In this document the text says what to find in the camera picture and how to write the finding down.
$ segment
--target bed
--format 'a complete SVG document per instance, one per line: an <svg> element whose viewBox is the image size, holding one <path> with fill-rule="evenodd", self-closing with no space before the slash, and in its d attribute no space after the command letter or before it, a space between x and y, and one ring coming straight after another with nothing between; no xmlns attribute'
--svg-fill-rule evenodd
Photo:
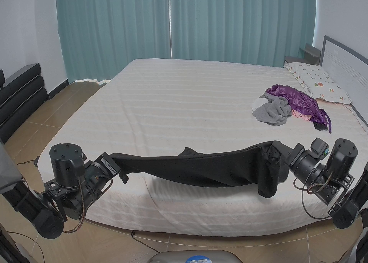
<svg viewBox="0 0 368 263"><path fill-rule="evenodd" d="M323 64L333 72L346 50L329 43L325 41ZM360 60L352 56L351 64ZM363 78L368 78L364 72L363 69ZM302 90L285 68L134 60L88 99L49 142L38 161L42 179L46 182L53 178L48 152L57 143L78 144L94 160L104 151L160 156L178 155L190 147L198 152L216 153L273 140L290 147L300 142L309 148L316 137L332 147L337 138L343 137L353 141L359 150L350 171L357 180L368 160L368 134L352 107L318 100L320 108L331 118L331 134L294 117L282 126L269 126L252 116L251 104L276 83ZM351 98L355 103L355 91ZM360 98L357 101L355 108L363 112L364 118L365 108ZM205 188L146 173L132 173L129 178L123 184L116 177L111 189L90 207L87 219L125 229L209 236L266 235L314 222L302 208L301 193L292 185L292 173L270 199L258 195L255 184ZM315 196L306 195L305 203L315 216L321 217L329 209Z"/></svg>

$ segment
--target teal curtain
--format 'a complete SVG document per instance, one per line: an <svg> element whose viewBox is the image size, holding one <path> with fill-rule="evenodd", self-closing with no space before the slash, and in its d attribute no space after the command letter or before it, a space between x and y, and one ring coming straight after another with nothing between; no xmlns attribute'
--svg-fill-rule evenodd
<svg viewBox="0 0 368 263"><path fill-rule="evenodd" d="M281 67L312 43L316 0L171 0L172 58Z"/></svg>
<svg viewBox="0 0 368 263"><path fill-rule="evenodd" d="M136 58L171 58L168 0L56 0L69 81L112 79Z"/></svg>

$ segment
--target purple satin garment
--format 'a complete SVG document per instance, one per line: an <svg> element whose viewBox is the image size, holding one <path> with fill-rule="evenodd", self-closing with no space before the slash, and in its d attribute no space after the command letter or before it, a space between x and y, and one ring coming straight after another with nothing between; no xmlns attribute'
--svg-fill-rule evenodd
<svg viewBox="0 0 368 263"><path fill-rule="evenodd" d="M310 121L319 124L328 125L328 131L331 133L331 120L324 109L318 107L315 99L306 95L304 92L298 91L288 85L283 86L276 84L266 90L267 93L275 96L285 97L292 109L297 110L303 115L311 115Z"/></svg>

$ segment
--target wooden floor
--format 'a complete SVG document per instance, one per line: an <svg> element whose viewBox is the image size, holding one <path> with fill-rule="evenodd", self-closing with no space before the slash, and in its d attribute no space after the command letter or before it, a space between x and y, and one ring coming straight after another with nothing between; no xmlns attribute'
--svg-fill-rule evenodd
<svg viewBox="0 0 368 263"><path fill-rule="evenodd" d="M35 159L68 118L101 86L82 82L67 86L45 102L5 144L15 163ZM42 192L43 182L33 164L18 165L30 187ZM23 233L41 246L46 262L123 262L145 263L155 252L130 237L130 231L86 221L76 233L48 240L40 237L21 214L0 196L1 223L8 231ZM77 221L68 221L71 229ZM286 233L263 237L197 237L175 233L138 232L143 242L158 251L223 249L244 263L317 263L337 261L362 230L361 219L348 229L336 229L331 221L319 221ZM43 262L39 247L30 239L12 234L38 262Z"/></svg>

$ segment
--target wall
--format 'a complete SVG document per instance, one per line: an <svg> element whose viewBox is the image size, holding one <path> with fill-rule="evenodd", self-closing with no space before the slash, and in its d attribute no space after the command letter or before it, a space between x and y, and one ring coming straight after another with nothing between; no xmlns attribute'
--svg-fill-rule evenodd
<svg viewBox="0 0 368 263"><path fill-rule="evenodd" d="M5 78L39 62L48 92L67 79L56 0L0 0L0 22L0 68Z"/></svg>
<svg viewBox="0 0 368 263"><path fill-rule="evenodd" d="M368 58L367 17L368 0L317 0L314 46L327 35Z"/></svg>

